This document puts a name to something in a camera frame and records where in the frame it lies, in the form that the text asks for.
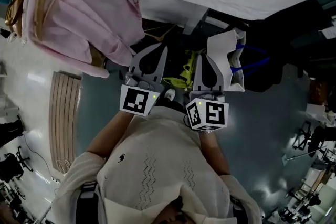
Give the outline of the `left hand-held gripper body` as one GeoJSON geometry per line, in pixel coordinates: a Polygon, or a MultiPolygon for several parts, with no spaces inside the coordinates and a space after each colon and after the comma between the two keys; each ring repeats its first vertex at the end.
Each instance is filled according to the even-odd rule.
{"type": "Polygon", "coordinates": [[[139,116],[147,116],[164,90],[160,83],[145,80],[127,72],[121,86],[120,110],[139,116]]]}

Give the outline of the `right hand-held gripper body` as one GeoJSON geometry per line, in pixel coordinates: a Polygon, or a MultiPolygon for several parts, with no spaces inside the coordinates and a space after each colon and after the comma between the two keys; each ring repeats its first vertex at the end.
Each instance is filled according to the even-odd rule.
{"type": "Polygon", "coordinates": [[[227,127],[229,104],[223,91],[191,91],[186,111],[194,131],[214,131],[227,127]]]}

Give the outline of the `person's left forearm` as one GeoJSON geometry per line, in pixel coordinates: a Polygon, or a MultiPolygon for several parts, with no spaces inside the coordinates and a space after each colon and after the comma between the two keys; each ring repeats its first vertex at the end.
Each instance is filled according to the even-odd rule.
{"type": "Polygon", "coordinates": [[[119,111],[111,121],[96,135],[87,148],[87,152],[108,158],[117,143],[125,134],[134,114],[119,111]]]}

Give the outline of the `person's right forearm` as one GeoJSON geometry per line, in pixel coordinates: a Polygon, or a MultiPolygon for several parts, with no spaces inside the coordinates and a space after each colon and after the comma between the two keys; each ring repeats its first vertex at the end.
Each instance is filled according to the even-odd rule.
{"type": "Polygon", "coordinates": [[[214,132],[202,132],[199,134],[201,151],[206,161],[217,175],[229,175],[229,165],[217,141],[214,132]]]}

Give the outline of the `person's white shoe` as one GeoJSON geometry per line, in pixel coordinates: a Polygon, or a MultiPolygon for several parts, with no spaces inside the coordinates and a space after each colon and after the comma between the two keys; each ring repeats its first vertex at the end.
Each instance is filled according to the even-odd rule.
{"type": "Polygon", "coordinates": [[[175,95],[176,95],[175,89],[170,88],[165,92],[164,98],[172,102],[175,98],[175,95]]]}

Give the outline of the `person's cream knit sweater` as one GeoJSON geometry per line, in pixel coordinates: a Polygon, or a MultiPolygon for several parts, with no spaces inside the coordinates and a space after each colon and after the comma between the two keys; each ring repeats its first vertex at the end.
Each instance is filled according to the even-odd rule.
{"type": "Polygon", "coordinates": [[[134,116],[108,158],[85,151],[52,203],[56,224],[262,224],[231,175],[219,176],[181,112],[134,116]]]}

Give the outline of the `pink hanging garment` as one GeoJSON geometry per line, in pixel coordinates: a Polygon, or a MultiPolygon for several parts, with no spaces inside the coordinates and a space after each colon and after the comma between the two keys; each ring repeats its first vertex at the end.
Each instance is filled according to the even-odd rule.
{"type": "Polygon", "coordinates": [[[129,66],[145,33],[138,0],[26,0],[23,29],[47,54],[94,77],[98,57],[129,66]]]}

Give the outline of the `cardboard box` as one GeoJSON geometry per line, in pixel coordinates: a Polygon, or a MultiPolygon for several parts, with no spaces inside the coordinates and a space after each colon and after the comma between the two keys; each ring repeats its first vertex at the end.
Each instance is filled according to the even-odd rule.
{"type": "Polygon", "coordinates": [[[336,81],[310,80],[309,103],[336,113],[336,81]]]}

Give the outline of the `teal-headed mop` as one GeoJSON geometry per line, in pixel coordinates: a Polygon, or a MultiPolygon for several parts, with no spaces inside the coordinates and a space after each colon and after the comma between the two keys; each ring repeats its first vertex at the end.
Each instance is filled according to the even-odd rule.
{"type": "Polygon", "coordinates": [[[293,156],[293,157],[288,157],[286,154],[283,154],[283,156],[281,157],[281,161],[282,161],[283,166],[286,166],[288,162],[295,161],[295,160],[303,158],[305,156],[309,156],[309,154],[312,154],[312,153],[315,153],[315,151],[308,152],[308,153],[303,153],[303,154],[296,155],[296,156],[293,156]]]}

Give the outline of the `black swivel chair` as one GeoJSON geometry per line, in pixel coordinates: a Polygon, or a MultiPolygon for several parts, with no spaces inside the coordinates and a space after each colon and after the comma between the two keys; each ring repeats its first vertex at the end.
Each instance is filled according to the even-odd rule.
{"type": "Polygon", "coordinates": [[[326,150],[324,150],[325,146],[323,146],[323,143],[325,142],[326,135],[327,130],[325,127],[317,126],[312,130],[311,122],[305,121],[302,127],[297,130],[292,148],[303,151],[308,147],[307,151],[310,157],[313,157],[317,151],[325,153],[326,150]]]}

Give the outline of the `black office chair base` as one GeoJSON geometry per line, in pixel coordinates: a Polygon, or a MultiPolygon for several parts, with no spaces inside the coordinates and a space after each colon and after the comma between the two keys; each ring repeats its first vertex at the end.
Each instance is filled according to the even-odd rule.
{"type": "Polygon", "coordinates": [[[3,161],[3,181],[9,183],[13,178],[20,179],[24,174],[24,168],[28,171],[33,172],[34,170],[30,168],[25,161],[29,161],[29,157],[22,157],[21,150],[22,147],[17,148],[17,152],[5,154],[5,160],[3,161]]]}

